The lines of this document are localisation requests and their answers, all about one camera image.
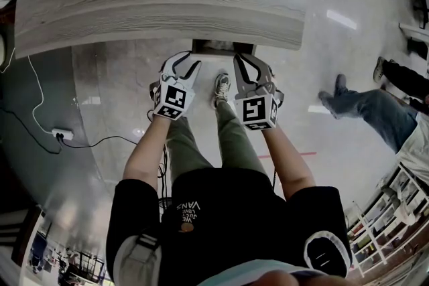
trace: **sneaker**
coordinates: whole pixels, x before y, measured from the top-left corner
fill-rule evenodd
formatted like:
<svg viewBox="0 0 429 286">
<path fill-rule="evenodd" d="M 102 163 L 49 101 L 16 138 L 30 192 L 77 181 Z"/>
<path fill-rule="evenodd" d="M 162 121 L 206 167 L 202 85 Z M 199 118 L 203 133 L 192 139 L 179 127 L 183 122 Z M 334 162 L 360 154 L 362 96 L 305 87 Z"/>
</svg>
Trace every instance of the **sneaker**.
<svg viewBox="0 0 429 286">
<path fill-rule="evenodd" d="M 339 96 L 344 90 L 347 90 L 346 81 L 347 79 L 344 74 L 338 74 L 336 76 L 334 91 L 335 96 Z"/>
<path fill-rule="evenodd" d="M 376 83 L 380 82 L 381 78 L 383 78 L 384 72 L 383 72 L 383 63 L 385 62 L 385 59 L 381 56 L 378 57 L 377 65 L 374 69 L 373 79 Z"/>
<path fill-rule="evenodd" d="M 331 113 L 332 116 L 334 116 L 335 119 L 339 119 L 334 111 L 331 109 L 329 103 L 328 103 L 328 99 L 333 98 L 329 93 L 325 92 L 325 91 L 320 91 L 319 94 L 317 95 L 317 97 L 320 99 L 320 101 L 322 102 L 322 105 L 329 110 L 329 112 Z"/>
<path fill-rule="evenodd" d="M 218 100 L 228 102 L 228 92 L 231 87 L 231 79 L 228 73 L 221 73 L 214 82 L 214 94 L 212 98 L 212 107 L 217 107 Z"/>
</svg>

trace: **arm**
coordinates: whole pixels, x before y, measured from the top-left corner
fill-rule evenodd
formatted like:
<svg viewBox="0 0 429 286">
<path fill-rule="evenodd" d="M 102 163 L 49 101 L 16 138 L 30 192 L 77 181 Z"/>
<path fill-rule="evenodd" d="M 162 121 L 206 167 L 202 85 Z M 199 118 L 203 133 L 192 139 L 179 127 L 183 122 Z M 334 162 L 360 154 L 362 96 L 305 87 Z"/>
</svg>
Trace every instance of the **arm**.
<svg viewBox="0 0 429 286">
<path fill-rule="evenodd" d="M 125 165 L 123 179 L 141 180 L 152 186 L 155 191 L 158 189 L 158 165 L 169 127 L 170 119 L 154 116 L 154 121 Z"/>
<path fill-rule="evenodd" d="M 286 200 L 302 188 L 316 185 L 307 164 L 279 125 L 275 129 L 264 130 L 262 133 L 282 183 Z"/>
</svg>

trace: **blue jeans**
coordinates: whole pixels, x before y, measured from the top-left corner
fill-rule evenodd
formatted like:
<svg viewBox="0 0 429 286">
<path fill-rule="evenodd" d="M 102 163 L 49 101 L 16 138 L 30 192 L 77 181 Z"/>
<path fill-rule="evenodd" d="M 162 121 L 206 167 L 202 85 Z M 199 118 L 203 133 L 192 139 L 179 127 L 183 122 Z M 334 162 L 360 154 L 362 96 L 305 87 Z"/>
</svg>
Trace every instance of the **blue jeans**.
<svg viewBox="0 0 429 286">
<path fill-rule="evenodd" d="M 382 90 L 359 93 L 343 88 L 323 103 L 337 119 L 362 118 L 395 153 L 417 126 L 417 111 Z"/>
</svg>

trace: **white cable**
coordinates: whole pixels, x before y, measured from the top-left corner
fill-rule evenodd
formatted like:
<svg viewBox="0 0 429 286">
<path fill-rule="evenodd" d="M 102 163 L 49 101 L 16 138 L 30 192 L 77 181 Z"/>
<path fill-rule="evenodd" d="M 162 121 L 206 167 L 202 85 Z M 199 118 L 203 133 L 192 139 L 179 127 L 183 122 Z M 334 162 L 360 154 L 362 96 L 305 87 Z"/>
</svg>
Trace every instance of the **white cable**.
<svg viewBox="0 0 429 286">
<path fill-rule="evenodd" d="M 11 65 L 12 56 L 13 56 L 13 53 L 14 53 L 14 52 L 15 52 L 15 48 L 12 50 L 12 54 L 11 54 L 11 58 L 9 59 L 9 63 L 7 64 L 6 68 L 5 68 L 5 69 L 3 69 L 3 71 L 1 71 L 1 70 L 0 70 L 0 74 L 3 74 L 4 72 L 6 72 L 6 69 L 8 69 L 8 68 L 9 68 L 9 66 Z"/>
<path fill-rule="evenodd" d="M 38 108 L 39 108 L 39 106 L 41 106 L 41 105 L 43 104 L 43 102 L 45 101 L 45 97 L 44 97 L 44 95 L 43 95 L 42 86 L 40 85 L 39 76 L 38 76 L 38 74 L 36 73 L 36 70 L 34 69 L 33 64 L 32 64 L 32 61 L 30 60 L 29 56 L 28 56 L 28 62 L 29 62 L 29 64 L 30 64 L 30 66 L 32 67 L 32 70 L 33 70 L 33 72 L 34 72 L 34 75 L 36 75 L 36 80 L 38 81 L 38 85 L 39 85 L 40 93 L 42 94 L 42 101 L 40 102 L 40 104 L 39 104 L 38 106 L 36 106 L 36 107 L 33 109 L 33 118 L 34 118 L 34 121 L 36 122 L 36 124 L 39 126 L 39 128 L 40 128 L 44 133 L 47 133 L 47 134 L 49 134 L 49 135 L 52 135 L 52 133 L 50 133 L 49 131 L 47 131 L 47 130 L 45 130 L 45 129 L 43 129 L 43 128 L 42 128 L 42 126 L 39 124 L 38 120 L 36 119 L 36 116 L 34 115 L 34 111 L 36 111 L 36 109 L 38 109 Z"/>
</svg>

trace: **olive green pants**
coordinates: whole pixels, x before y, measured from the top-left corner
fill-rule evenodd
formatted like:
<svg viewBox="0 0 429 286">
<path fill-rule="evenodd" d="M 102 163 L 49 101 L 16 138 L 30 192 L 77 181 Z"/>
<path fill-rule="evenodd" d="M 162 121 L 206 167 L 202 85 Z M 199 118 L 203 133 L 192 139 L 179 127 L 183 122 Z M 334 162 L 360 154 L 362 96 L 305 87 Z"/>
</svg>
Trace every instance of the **olive green pants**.
<svg viewBox="0 0 429 286">
<path fill-rule="evenodd" d="M 245 128 L 225 101 L 218 103 L 216 118 L 222 168 L 244 168 L 265 173 Z M 187 171 L 213 168 L 198 150 L 186 117 L 171 122 L 167 135 L 167 148 L 172 182 Z"/>
</svg>

